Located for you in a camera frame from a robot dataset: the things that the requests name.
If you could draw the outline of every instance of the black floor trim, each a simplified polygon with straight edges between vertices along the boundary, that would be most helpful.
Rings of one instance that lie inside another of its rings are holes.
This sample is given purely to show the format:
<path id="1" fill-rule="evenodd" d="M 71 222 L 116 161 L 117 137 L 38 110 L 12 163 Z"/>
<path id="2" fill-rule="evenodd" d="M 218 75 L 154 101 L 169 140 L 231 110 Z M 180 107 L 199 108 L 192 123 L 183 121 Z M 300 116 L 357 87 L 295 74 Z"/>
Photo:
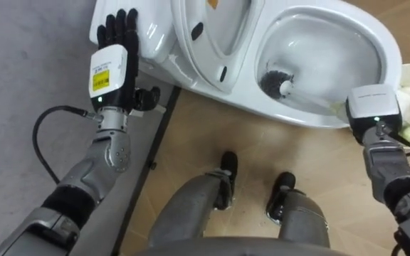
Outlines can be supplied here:
<path id="1" fill-rule="evenodd" d="M 111 256 L 120 255 L 120 247 L 121 247 L 122 241 L 125 238 L 127 226 L 129 225 L 129 221 L 132 217 L 132 212 L 134 211 L 135 204 L 137 203 L 137 200 L 140 196 L 142 187 L 145 181 L 147 180 L 148 173 L 150 172 L 150 166 L 152 165 L 152 162 L 154 161 L 154 158 L 156 157 L 157 150 L 159 149 L 159 146 L 161 145 L 162 138 L 164 137 L 165 131 L 167 130 L 167 126 L 169 125 L 170 117 L 172 116 L 172 113 L 175 108 L 175 104 L 177 103 L 178 96 L 181 90 L 182 89 L 177 86 L 175 86 L 172 90 L 172 93 L 170 95 L 169 101 L 166 106 L 167 111 L 164 113 L 164 116 L 161 119 L 161 123 L 159 124 L 159 127 L 157 128 L 157 132 L 156 132 L 156 135 L 154 136 L 153 144 L 151 145 L 151 148 L 149 149 L 147 160 L 143 167 L 142 173 L 140 174 L 140 178 L 137 181 L 137 185 L 135 186 L 134 194 L 131 198 L 131 201 L 129 202 L 129 206 L 127 207 L 125 217 L 122 220 L 120 231 L 115 241 L 115 245 L 113 246 Z"/>

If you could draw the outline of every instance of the white brush handle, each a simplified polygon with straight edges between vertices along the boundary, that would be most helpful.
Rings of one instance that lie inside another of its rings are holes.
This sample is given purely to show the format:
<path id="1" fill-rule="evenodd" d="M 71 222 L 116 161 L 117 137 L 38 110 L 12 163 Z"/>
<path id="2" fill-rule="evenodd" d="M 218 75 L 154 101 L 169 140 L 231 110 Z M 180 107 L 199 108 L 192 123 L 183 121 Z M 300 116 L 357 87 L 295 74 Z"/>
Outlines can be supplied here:
<path id="1" fill-rule="evenodd" d="M 290 81 L 283 82 L 283 84 L 280 86 L 279 91 L 282 95 L 285 95 L 286 97 L 288 97 L 288 95 L 291 94 L 296 97 L 301 97 L 313 104 L 316 104 L 320 107 L 324 107 L 326 109 L 330 109 L 332 106 L 332 104 L 328 102 L 327 100 L 320 99 L 319 97 L 311 95 L 307 92 L 303 92 L 302 90 L 295 89 L 293 87 L 293 84 Z"/>

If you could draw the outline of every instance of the toilet tank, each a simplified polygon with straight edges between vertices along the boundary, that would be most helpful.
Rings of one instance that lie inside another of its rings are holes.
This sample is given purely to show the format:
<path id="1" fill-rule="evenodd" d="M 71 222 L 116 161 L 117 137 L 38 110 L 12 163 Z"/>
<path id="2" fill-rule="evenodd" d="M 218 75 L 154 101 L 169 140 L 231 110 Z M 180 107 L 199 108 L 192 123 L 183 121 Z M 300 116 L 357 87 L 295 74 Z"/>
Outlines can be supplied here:
<path id="1" fill-rule="evenodd" d="M 97 0 L 90 28 L 90 40 L 98 44 L 96 31 L 105 25 L 108 14 L 120 9 L 139 12 L 137 30 L 140 39 L 140 57 L 147 62 L 162 63 L 172 49 L 177 36 L 172 22 L 170 0 Z"/>

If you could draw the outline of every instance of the toilet lid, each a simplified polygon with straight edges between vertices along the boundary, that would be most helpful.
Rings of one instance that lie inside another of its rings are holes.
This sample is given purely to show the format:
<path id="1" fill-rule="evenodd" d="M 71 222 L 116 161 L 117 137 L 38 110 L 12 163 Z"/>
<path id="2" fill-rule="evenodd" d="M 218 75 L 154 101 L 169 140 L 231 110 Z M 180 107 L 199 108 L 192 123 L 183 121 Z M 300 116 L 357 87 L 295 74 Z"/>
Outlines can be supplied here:
<path id="1" fill-rule="evenodd" d="M 171 0 L 179 45 L 200 77 L 230 92 L 241 72 L 257 11 L 251 0 Z"/>

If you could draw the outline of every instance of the screw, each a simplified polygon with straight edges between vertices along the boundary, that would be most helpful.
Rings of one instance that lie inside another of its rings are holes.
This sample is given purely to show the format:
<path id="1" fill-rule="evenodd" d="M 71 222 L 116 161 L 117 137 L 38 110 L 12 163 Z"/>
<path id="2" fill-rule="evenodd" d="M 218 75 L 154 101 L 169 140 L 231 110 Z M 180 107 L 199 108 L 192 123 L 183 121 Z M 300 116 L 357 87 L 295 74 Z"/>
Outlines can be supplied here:
<path id="1" fill-rule="evenodd" d="M 156 167 L 157 167 L 157 163 L 156 163 L 155 161 L 150 161 L 150 162 L 148 163 L 148 167 L 149 167 L 151 170 L 154 170 L 154 169 L 156 169 Z"/>

